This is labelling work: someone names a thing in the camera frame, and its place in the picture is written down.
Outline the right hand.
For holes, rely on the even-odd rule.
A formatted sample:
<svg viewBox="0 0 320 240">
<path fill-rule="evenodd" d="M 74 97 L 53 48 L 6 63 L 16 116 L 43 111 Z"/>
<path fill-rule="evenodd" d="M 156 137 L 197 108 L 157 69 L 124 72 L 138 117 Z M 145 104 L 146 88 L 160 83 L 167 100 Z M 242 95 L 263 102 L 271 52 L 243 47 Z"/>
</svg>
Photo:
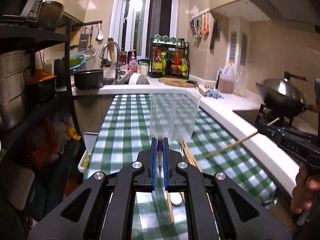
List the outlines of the right hand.
<svg viewBox="0 0 320 240">
<path fill-rule="evenodd" d="M 319 191 L 319 175 L 310 176 L 307 166 L 301 163 L 296 175 L 296 186 L 292 191 L 291 211 L 300 214 L 313 204 L 313 194 Z"/>
</svg>

